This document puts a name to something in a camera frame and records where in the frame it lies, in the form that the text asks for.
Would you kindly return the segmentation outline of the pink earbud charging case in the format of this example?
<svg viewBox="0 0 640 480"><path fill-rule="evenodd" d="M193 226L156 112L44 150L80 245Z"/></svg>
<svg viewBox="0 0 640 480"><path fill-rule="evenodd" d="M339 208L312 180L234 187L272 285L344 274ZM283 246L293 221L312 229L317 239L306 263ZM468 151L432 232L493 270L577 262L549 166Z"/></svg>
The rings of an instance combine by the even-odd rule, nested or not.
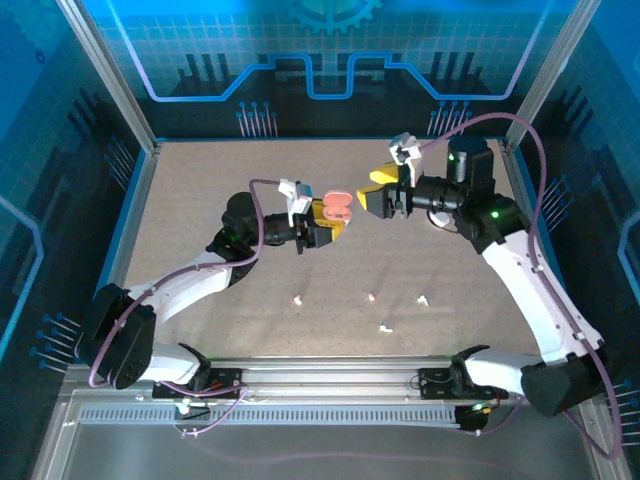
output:
<svg viewBox="0 0 640 480"><path fill-rule="evenodd" d="M346 191L329 191L322 198L323 217L330 221L339 221L347 225L352 219L350 205L353 196Z"/></svg>

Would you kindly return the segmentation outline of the aluminium frame post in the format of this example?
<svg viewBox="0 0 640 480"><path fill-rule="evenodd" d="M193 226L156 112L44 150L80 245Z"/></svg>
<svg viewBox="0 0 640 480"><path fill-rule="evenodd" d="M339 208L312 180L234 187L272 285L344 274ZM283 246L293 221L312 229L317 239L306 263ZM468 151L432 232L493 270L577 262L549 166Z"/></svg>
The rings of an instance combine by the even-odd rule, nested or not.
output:
<svg viewBox="0 0 640 480"><path fill-rule="evenodd" d="M55 1L141 148L154 154L156 137L82 0Z"/></svg>
<svg viewBox="0 0 640 480"><path fill-rule="evenodd" d="M576 0L517 111L519 117L533 123L601 2L602 0Z"/></svg>

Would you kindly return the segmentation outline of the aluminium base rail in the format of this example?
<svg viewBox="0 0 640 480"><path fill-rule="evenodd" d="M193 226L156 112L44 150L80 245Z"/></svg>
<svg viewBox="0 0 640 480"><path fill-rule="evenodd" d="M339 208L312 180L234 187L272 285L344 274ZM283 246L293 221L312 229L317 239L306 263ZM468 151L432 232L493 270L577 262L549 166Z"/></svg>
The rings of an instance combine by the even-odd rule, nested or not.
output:
<svg viewBox="0 0 640 480"><path fill-rule="evenodd" d="M501 352L499 359L507 361L494 373L482 374L474 386L490 386L510 394L509 399L522 395L521 368L537 365L539 359L531 355ZM252 404L417 404L423 401L417 387L420 368L449 368L455 383L461 377L455 361L445 356L368 356L368 357L257 357L218 359L210 368L238 368L242 370L243 389L238 399ZM141 377L128 387L118 390L111 385L93 388L88 383L88 367L72 365L68 368L61 390L66 394L82 391L101 398L121 396L142 402L174 402L178 405L222 404L233 399L176 399L154 400L153 386L159 383L171 388L172 373L158 370L151 377ZM469 405L492 400L429 400L432 404Z"/></svg>

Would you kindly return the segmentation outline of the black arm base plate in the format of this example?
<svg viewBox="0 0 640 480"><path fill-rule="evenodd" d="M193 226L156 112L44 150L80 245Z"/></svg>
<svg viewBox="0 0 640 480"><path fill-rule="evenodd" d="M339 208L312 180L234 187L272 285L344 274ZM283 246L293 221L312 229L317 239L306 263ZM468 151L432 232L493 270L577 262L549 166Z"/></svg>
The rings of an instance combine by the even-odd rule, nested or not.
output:
<svg viewBox="0 0 640 480"><path fill-rule="evenodd" d="M422 400L506 400L510 396L508 392L490 386L461 390L454 383L449 368L420 368L417 381Z"/></svg>
<svg viewBox="0 0 640 480"><path fill-rule="evenodd" d="M159 383L153 386L154 400L176 399L233 399L239 398L243 389L242 370L238 368L211 368L205 380L193 380L187 385L171 388Z"/></svg>

